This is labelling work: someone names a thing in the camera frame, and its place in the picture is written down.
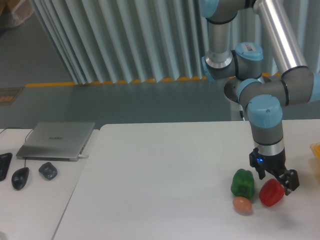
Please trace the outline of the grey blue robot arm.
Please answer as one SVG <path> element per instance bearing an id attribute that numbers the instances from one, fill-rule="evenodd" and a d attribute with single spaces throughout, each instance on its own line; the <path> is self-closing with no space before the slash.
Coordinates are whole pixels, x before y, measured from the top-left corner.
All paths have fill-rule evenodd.
<path id="1" fill-rule="evenodd" d="M 231 22 L 248 8 L 266 30 L 279 80 L 263 79 L 263 50 L 258 44 L 242 42 L 235 49 L 229 47 Z M 250 123 L 254 141 L 250 166 L 260 179 L 266 173 L 273 175 L 288 195 L 300 183 L 296 170 L 285 166 L 282 108 L 318 101 L 320 75 L 308 68 L 281 1 L 201 0 L 199 9 L 208 23 L 209 48 L 202 58 L 205 75 L 209 80 L 234 78 L 224 93 L 242 107 Z"/>

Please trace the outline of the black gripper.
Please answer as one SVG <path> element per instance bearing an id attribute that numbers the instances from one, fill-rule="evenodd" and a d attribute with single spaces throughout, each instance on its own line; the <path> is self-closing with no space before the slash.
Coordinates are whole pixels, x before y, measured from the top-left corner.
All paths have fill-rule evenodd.
<path id="1" fill-rule="evenodd" d="M 287 169 L 285 166 L 286 152 L 283 149 L 276 155 L 263 155 L 256 147 L 249 154 L 249 164 L 258 173 L 258 177 L 262 180 L 266 176 L 266 172 L 273 175 L 284 188 L 284 194 L 289 195 L 299 186 L 298 172 L 294 169 Z"/>

